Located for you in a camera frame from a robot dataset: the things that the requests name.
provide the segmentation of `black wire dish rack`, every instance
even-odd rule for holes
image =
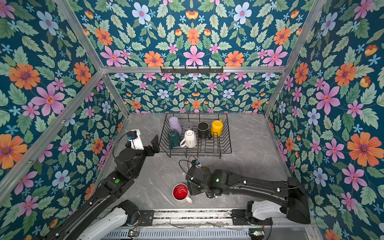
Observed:
[[[183,133],[180,139],[184,138],[184,124],[189,122],[193,125],[196,134],[197,145],[195,147],[174,147],[169,149],[168,132],[169,119],[177,117],[182,126]],[[220,136],[214,132],[211,139],[201,139],[197,134],[197,125],[199,122],[205,121],[210,126],[214,120],[223,121],[223,131]],[[160,152],[165,152],[168,157],[171,156],[218,156],[221,158],[222,154],[232,153],[231,140],[229,134],[228,116],[227,114],[214,114],[214,113],[167,113],[164,120],[163,129],[160,137]]]

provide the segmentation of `orange flower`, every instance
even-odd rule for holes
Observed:
[[[95,140],[95,143],[92,145],[92,147],[93,147],[92,151],[93,151],[95,154],[99,154],[99,153],[101,153],[101,150],[102,150],[103,147],[104,147],[104,143],[103,143],[103,142],[104,142],[104,141],[101,140],[101,138]]]
[[[290,139],[290,138],[288,138],[288,139],[285,141],[285,146],[287,147],[287,150],[288,150],[288,151],[292,151],[294,145],[295,145],[295,144],[293,143],[292,139]]]
[[[108,31],[104,31],[103,28],[96,29],[95,35],[98,38],[99,42],[103,43],[104,45],[112,45],[113,39],[111,37],[111,34]]]
[[[228,53],[228,57],[225,58],[227,67],[240,67],[241,63],[244,62],[244,55],[239,53],[239,51],[233,51],[233,53]]]
[[[344,86],[349,85],[349,81],[352,81],[356,74],[354,74],[357,71],[356,67],[352,67],[353,63],[348,63],[346,65],[345,63],[341,65],[340,69],[337,69],[335,77],[335,82],[337,82],[337,85]]]
[[[194,101],[194,102],[192,103],[192,107],[198,109],[199,107],[201,107],[201,103],[200,103],[199,101]]]
[[[92,189],[95,187],[95,184],[92,183],[89,187],[87,187],[87,190],[85,190],[85,196],[84,196],[84,200],[87,201],[89,199],[89,197],[91,196],[91,192],[92,192]]]
[[[297,67],[295,73],[295,82],[298,84],[302,84],[307,79],[307,74],[309,73],[308,64],[301,63],[300,66]]]
[[[149,51],[144,55],[144,62],[148,64],[148,67],[162,67],[164,66],[164,59],[161,58],[159,53],[155,53],[154,51]]]
[[[11,134],[0,135],[0,164],[2,169],[13,167],[13,162],[18,162],[23,156],[22,153],[27,151],[27,145],[22,144],[24,139],[15,136],[12,139]]]
[[[198,15],[199,15],[199,12],[197,11],[187,11],[185,12],[185,15],[187,16],[187,19],[197,19]]]
[[[131,106],[132,106],[134,109],[140,109],[140,108],[141,108],[141,103],[138,103],[137,101],[132,101],[132,102],[131,102]]]
[[[73,69],[73,73],[76,74],[77,81],[82,84],[87,84],[89,79],[91,78],[91,73],[89,72],[88,66],[86,66],[83,62],[75,63],[76,68]]]
[[[54,228],[54,227],[56,227],[56,225],[57,225],[57,221],[58,221],[58,218],[53,219],[52,222],[49,224],[49,227],[50,227],[50,228]]]
[[[366,56],[370,56],[370,55],[374,54],[377,50],[379,50],[379,48],[376,45],[369,45],[365,49],[364,53],[365,53]]]
[[[339,236],[335,234],[335,232],[332,229],[327,229],[325,231],[325,238],[327,240],[340,240]]]
[[[122,122],[120,122],[120,123],[118,124],[118,132],[120,132],[120,130],[121,130],[121,126],[122,126]]]
[[[263,103],[261,101],[255,101],[255,102],[252,103],[251,106],[252,106],[252,108],[256,108],[257,109],[257,108],[261,107],[262,104]]]
[[[176,35],[176,36],[181,36],[181,34],[182,34],[181,29],[177,29],[177,30],[175,31],[175,35]]]
[[[40,82],[39,72],[29,64],[18,63],[17,68],[12,67],[9,72],[11,73],[9,78],[12,82],[16,82],[15,85],[19,88],[24,87],[26,90],[31,90]]]
[[[211,33],[211,30],[209,30],[209,29],[205,29],[204,30],[204,35],[205,36],[210,36],[212,33]]]
[[[199,37],[200,37],[200,34],[197,32],[195,28],[191,28],[189,30],[189,33],[187,33],[187,38],[188,38],[187,40],[192,45],[196,45],[196,43],[200,41]]]
[[[93,19],[93,13],[91,13],[90,11],[85,11],[84,13],[85,13],[85,15],[86,15],[89,19]]]
[[[371,79],[368,76],[363,77],[360,80],[360,86],[363,88],[368,88],[371,85]]]
[[[288,38],[291,36],[291,30],[289,28],[282,28],[280,31],[277,31],[276,36],[273,38],[275,44],[283,45]]]
[[[381,141],[377,137],[371,138],[371,134],[361,132],[360,136],[355,133],[351,137],[352,142],[348,142],[347,148],[351,150],[349,155],[352,160],[358,160],[358,164],[363,167],[367,166],[367,161],[370,166],[374,167],[379,164],[377,159],[384,158],[384,150],[377,148],[381,146]]]
[[[297,17],[297,15],[299,15],[299,12],[300,12],[300,11],[298,11],[298,10],[293,11],[293,12],[291,13],[291,18],[293,19],[293,18]]]

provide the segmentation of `dark green mug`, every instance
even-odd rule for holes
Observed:
[[[174,147],[180,147],[180,134],[175,129],[171,129],[168,132],[169,149]]]

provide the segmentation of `yellow mug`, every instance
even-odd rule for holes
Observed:
[[[215,120],[212,122],[211,133],[213,137],[218,137],[223,131],[223,120]]]

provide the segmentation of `gray marble surface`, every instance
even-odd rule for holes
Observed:
[[[140,129],[144,146],[150,145],[152,138],[161,135],[166,114],[132,114],[129,116],[127,129]],[[227,169],[232,172],[265,180],[286,180],[287,173],[277,156],[275,144],[268,131],[268,126],[261,114],[228,114],[232,153],[218,157],[199,157],[203,166],[211,172],[215,169]],[[125,138],[119,142],[115,155],[125,148]],[[244,195],[222,195],[209,199],[205,194],[191,196],[193,203],[178,204],[173,196],[173,187],[186,183],[185,173],[179,167],[179,160],[184,156],[172,156],[166,153],[147,157],[140,176],[134,185],[111,207],[129,199],[140,209],[155,208],[238,208],[246,207],[247,202],[256,200]],[[105,169],[104,176],[115,168],[115,163]],[[182,166],[187,171],[186,162]]]

